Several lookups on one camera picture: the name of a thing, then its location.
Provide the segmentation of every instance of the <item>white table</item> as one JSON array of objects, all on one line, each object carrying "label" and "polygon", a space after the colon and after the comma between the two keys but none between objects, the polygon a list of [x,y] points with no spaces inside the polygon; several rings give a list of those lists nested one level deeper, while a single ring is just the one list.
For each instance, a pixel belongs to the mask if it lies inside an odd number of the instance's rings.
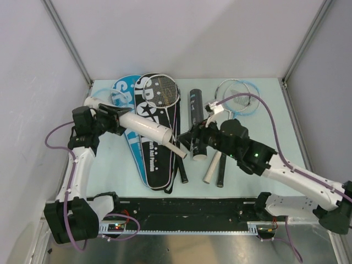
[{"label": "white table", "polygon": [[[181,90],[181,133],[189,128],[190,90],[201,89],[203,102],[206,102],[213,99],[216,87],[223,80],[225,79],[176,79]],[[303,159],[278,79],[246,80],[259,87],[262,98],[269,105],[276,121],[279,142],[285,157],[303,167]],[[91,93],[94,94],[102,88],[111,88],[115,82],[116,80],[96,80]],[[248,128],[252,139],[277,149],[272,126],[264,107],[260,107],[252,116],[238,119],[243,126]],[[208,158],[205,161],[193,161],[188,155],[184,160],[184,166],[189,182],[182,184],[178,175],[172,194],[167,195],[163,191],[152,191],[143,185],[125,137],[106,133],[100,137],[97,157],[89,176],[87,196],[95,196],[108,191],[115,191],[120,197],[257,197],[263,191],[283,196],[302,195],[279,182],[256,175],[247,175],[236,166],[236,161],[229,157],[224,188],[216,187],[216,175],[210,184],[205,184],[202,179],[214,153],[215,150],[208,147]]]}]

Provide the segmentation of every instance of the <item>white wall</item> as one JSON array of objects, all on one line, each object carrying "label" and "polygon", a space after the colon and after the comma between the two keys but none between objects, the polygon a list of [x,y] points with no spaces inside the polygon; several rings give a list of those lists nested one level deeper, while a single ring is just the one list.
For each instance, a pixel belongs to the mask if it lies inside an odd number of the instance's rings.
[{"label": "white wall", "polygon": [[94,79],[282,77],[323,0],[53,0]]},{"label": "white wall", "polygon": [[352,180],[351,10],[335,2],[288,82],[315,172],[341,182]]},{"label": "white wall", "polygon": [[[22,263],[64,151],[46,134],[70,121],[87,86],[39,0],[0,2],[0,263]],[[69,128],[53,144],[65,145]]]}]

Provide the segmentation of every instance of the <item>reflective metal surface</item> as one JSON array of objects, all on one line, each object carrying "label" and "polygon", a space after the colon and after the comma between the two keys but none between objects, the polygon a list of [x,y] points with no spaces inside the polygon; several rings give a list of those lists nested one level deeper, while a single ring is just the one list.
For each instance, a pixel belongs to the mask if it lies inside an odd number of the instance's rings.
[{"label": "reflective metal surface", "polygon": [[[337,263],[329,235],[317,225],[290,226],[295,247],[304,264]],[[280,225],[276,237],[286,239]],[[48,245],[44,263],[118,264],[280,264],[298,263],[291,248],[280,241],[260,242],[255,236],[238,235],[138,235],[131,240],[90,240],[82,254],[71,247]]]}]

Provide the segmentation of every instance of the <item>black shuttlecock tube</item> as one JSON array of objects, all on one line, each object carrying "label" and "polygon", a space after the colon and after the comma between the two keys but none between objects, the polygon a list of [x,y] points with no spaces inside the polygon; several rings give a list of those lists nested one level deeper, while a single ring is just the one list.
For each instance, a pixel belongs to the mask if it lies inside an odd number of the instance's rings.
[{"label": "black shuttlecock tube", "polygon": [[[202,91],[193,89],[190,91],[190,108],[192,125],[196,125],[204,120]],[[197,139],[192,143],[192,157],[195,161],[202,161],[207,158],[207,149],[199,145]]]}]

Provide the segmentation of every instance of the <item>racket handle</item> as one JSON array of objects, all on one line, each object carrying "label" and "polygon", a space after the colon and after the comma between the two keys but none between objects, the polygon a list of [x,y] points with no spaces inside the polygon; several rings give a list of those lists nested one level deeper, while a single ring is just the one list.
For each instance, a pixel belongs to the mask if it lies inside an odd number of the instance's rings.
[{"label": "racket handle", "polygon": [[178,147],[175,145],[172,145],[170,142],[167,142],[166,144],[163,144],[165,147],[167,147],[169,150],[172,152],[175,152],[176,155],[180,156],[181,158],[185,158],[187,154],[180,150]]},{"label": "racket handle", "polygon": [[182,183],[188,183],[188,178],[185,170],[185,166],[183,165],[183,161],[180,156],[176,155],[176,160],[178,163],[178,169],[180,171],[180,176],[181,176],[181,182]]},{"label": "racket handle", "polygon": [[221,158],[220,158],[220,162],[219,162],[218,180],[216,181],[216,186],[218,186],[219,188],[223,188],[224,187],[226,158],[227,158],[227,155],[222,153],[221,154]]},{"label": "racket handle", "polygon": [[203,178],[203,182],[205,182],[207,184],[210,183],[210,180],[213,177],[216,165],[218,164],[220,157],[221,157],[221,152],[217,151],[213,157],[213,160],[210,163],[207,174],[205,174],[205,177]]}]

